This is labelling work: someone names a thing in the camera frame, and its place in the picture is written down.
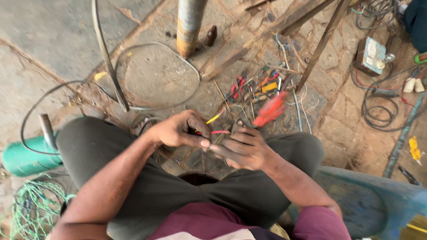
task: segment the blue barrel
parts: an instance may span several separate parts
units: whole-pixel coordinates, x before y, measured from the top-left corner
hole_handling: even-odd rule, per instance
[[[414,216],[427,217],[427,189],[383,177],[320,166],[313,179],[341,208],[352,238],[398,240]],[[295,206],[289,208],[293,222]]]
[[[26,139],[25,143],[31,149],[40,152],[55,153],[43,136]],[[25,148],[22,143],[9,144],[2,154],[3,165],[8,172],[18,177],[26,177],[57,168],[62,165],[60,155],[36,153]]]

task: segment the green gas cylinder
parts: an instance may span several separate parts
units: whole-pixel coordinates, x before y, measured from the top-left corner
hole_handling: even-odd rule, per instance
[[[25,143],[37,151],[57,152],[47,144],[43,136],[26,139]],[[7,145],[3,151],[2,160],[6,170],[18,177],[42,173],[62,165],[60,155],[46,155],[30,151],[20,141]]]

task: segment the rusty pipe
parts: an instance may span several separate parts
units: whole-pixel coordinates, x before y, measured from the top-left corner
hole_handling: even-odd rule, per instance
[[[196,49],[208,0],[179,0],[176,48],[179,55],[188,58]]]
[[[58,150],[49,116],[47,114],[39,114],[38,117],[41,124],[41,130],[43,131],[44,140],[51,148]]]

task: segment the yellow wire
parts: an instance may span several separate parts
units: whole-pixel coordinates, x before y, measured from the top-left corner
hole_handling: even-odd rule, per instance
[[[412,224],[406,224],[406,226],[408,226],[408,227],[410,227],[410,228],[413,228],[413,229],[415,229],[415,230],[418,230],[418,231],[421,231],[421,232],[424,232],[424,233],[427,233],[427,230],[425,230],[425,229],[422,229],[422,228],[419,228],[419,227],[417,227],[417,226],[414,226],[414,225],[412,225]]]
[[[206,122],[206,124],[210,124],[211,122],[215,121],[217,118],[219,118],[219,115],[214,116],[213,118],[211,118],[209,121]]]

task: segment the brown bottle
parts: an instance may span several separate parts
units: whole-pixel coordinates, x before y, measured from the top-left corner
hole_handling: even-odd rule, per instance
[[[216,31],[217,31],[216,25],[213,25],[212,29],[208,31],[208,35],[206,36],[206,39],[205,39],[206,46],[211,47],[214,45],[215,39],[218,36],[218,33]]]

